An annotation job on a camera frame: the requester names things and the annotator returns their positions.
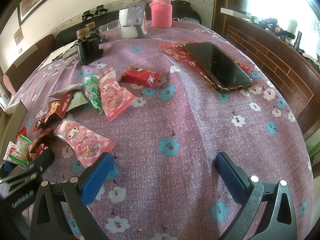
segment blue gripper pad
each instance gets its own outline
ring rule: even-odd
[[[104,181],[112,170],[113,162],[112,155],[106,154],[82,186],[81,200],[84,206],[93,203]]]
[[[214,164],[233,200],[238,204],[245,204],[250,183],[242,168],[236,166],[225,152],[217,154]]]

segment white plastic container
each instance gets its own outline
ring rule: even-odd
[[[127,24],[128,8],[119,10],[119,21],[121,35],[124,39],[134,39],[138,37],[138,32],[135,26],[124,27]],[[141,26],[143,34],[147,34],[146,12],[144,12],[143,23]]]

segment clear plastic cup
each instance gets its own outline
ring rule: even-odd
[[[120,24],[119,20],[107,23],[106,25],[99,27],[99,35],[103,39],[120,39],[121,38],[121,31],[120,31]]]

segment purple tablecloth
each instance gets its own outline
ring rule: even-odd
[[[120,83],[138,99],[109,122],[90,105],[72,110],[76,121],[116,143],[117,166],[90,212],[111,240],[213,240],[224,232],[240,205],[227,191],[212,162],[224,151],[247,174],[263,182],[288,182],[294,201],[298,239],[308,233],[313,201],[312,172],[303,137],[280,93],[233,45],[201,25],[172,22],[170,29],[148,28],[151,39],[102,44],[103,57],[88,66],[77,55],[36,70],[13,97],[28,109],[28,137],[36,115],[46,111],[48,95],[82,83],[85,76],[127,66],[162,71],[154,90]],[[190,66],[159,48],[161,41],[210,41],[250,68],[254,87],[218,93]],[[43,178],[60,183],[78,176],[83,166],[73,150],[55,137],[55,161]],[[72,230],[79,230],[67,209]],[[247,236],[252,236],[262,210]]]

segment window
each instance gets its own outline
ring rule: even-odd
[[[309,0],[247,0],[246,11],[259,18],[277,18],[278,25],[287,29],[290,19],[298,22],[298,31],[302,32],[300,49],[317,58],[320,54],[320,21],[310,7]]]

